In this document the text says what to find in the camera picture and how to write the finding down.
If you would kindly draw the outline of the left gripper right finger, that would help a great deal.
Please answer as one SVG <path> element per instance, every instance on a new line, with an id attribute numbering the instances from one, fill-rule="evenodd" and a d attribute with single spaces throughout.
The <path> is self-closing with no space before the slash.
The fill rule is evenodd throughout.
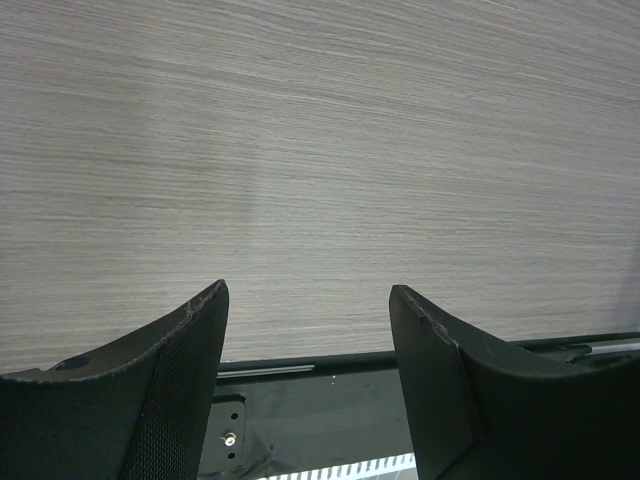
<path id="1" fill-rule="evenodd" d="M 552 359 L 405 285 L 389 314 L 420 478 L 638 477 L 639 350 Z"/>

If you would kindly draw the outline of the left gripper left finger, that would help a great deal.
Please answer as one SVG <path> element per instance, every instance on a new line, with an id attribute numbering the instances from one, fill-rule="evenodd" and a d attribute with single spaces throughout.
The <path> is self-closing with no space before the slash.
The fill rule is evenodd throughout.
<path id="1" fill-rule="evenodd" d="M 218 280 L 99 348 L 3 374 L 2 478 L 196 478 L 228 310 Z"/>

